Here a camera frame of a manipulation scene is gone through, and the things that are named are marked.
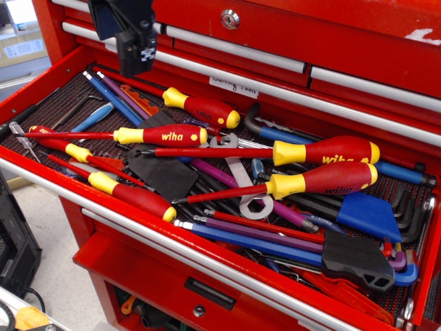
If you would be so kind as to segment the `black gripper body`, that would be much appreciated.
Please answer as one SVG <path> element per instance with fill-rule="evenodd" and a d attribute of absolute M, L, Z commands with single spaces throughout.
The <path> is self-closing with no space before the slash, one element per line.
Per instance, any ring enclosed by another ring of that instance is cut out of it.
<path fill-rule="evenodd" d="M 105 1 L 116 24 L 116 32 L 131 31 L 143 34 L 153 28 L 155 21 L 152 9 L 153 1 L 120 0 Z"/>

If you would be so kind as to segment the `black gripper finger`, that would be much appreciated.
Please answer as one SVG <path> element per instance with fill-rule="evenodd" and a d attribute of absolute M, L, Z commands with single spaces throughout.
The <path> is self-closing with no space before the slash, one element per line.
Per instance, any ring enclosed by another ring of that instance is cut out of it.
<path fill-rule="evenodd" d="M 94 28 L 100 40 L 109 39 L 119 32 L 109 1 L 87 0 Z"/>
<path fill-rule="evenodd" d="M 116 34 L 120 73 L 126 78 L 150 71 L 157 48 L 157 33 L 149 21 L 141 21 Z"/>

